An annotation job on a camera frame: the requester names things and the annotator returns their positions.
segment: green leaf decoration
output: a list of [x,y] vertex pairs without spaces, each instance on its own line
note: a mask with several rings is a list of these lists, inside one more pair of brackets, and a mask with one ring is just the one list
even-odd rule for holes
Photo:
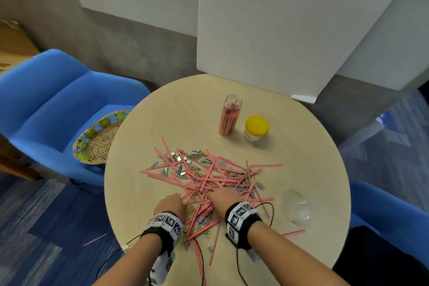
[[78,150],[79,151],[83,152],[87,146],[88,146],[88,143],[86,141],[84,141],[82,139],[79,140],[79,142],[78,142]]
[[115,119],[116,120],[124,121],[125,118],[126,118],[125,112],[118,112],[118,113],[115,114]]
[[78,153],[78,158],[83,159],[84,161],[89,161],[89,157],[85,153]]
[[104,118],[103,120],[101,120],[98,125],[102,128],[107,127],[108,125],[110,125],[110,118]]
[[91,138],[94,138],[97,135],[97,133],[98,133],[97,130],[91,129],[90,131],[88,131],[85,134],[85,137],[88,138],[88,139],[91,139]]

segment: hand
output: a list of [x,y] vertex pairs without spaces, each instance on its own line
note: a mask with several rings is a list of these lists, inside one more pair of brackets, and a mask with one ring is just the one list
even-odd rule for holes
[[207,192],[207,199],[213,202],[214,208],[221,219],[225,219],[225,213],[231,205],[244,201],[236,188],[226,186],[220,186],[215,191]]
[[183,204],[182,199],[178,193],[166,196],[160,200],[154,209],[154,215],[162,213],[163,211],[170,211],[174,213],[182,223],[186,222],[186,205]]

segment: round table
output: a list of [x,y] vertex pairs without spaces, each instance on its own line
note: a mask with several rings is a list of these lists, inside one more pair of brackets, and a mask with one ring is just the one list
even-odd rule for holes
[[[217,129],[228,94],[241,96],[243,107],[234,133],[221,137]],[[249,146],[242,136],[246,118],[254,114],[270,123],[264,150]],[[301,229],[281,210],[285,192],[298,191],[311,203],[312,218],[306,233],[289,239],[328,267],[335,264],[346,239],[351,201],[346,170],[331,137],[302,104],[290,97],[209,74],[183,78],[153,92],[131,111],[118,130],[110,148],[104,185],[110,223],[121,246],[144,230],[160,199],[175,192],[183,194],[178,186],[140,173],[159,160],[154,147],[165,152],[161,137],[170,148],[208,149],[241,166],[246,160],[249,164],[283,164],[282,168],[264,168],[257,177],[266,187],[260,191],[261,197],[274,198],[272,227],[282,234]],[[236,250],[224,236],[224,223],[209,267],[208,246],[213,244],[215,234],[216,227],[211,236],[198,237],[207,285],[243,285]],[[175,253],[164,285],[200,285],[193,246],[186,252],[178,245]],[[277,285],[262,261],[253,263],[240,250],[239,262],[249,286]]]

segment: jar with yellow lid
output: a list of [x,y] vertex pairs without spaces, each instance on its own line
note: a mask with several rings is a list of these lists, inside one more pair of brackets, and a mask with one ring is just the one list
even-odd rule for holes
[[269,131],[269,123],[262,116],[250,116],[247,118],[243,137],[253,147],[261,148]]

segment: yellow lid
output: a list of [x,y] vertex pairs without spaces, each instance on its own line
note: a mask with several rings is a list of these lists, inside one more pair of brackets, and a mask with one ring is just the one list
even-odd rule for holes
[[255,137],[263,137],[269,131],[268,121],[261,116],[248,117],[245,126],[247,132]]

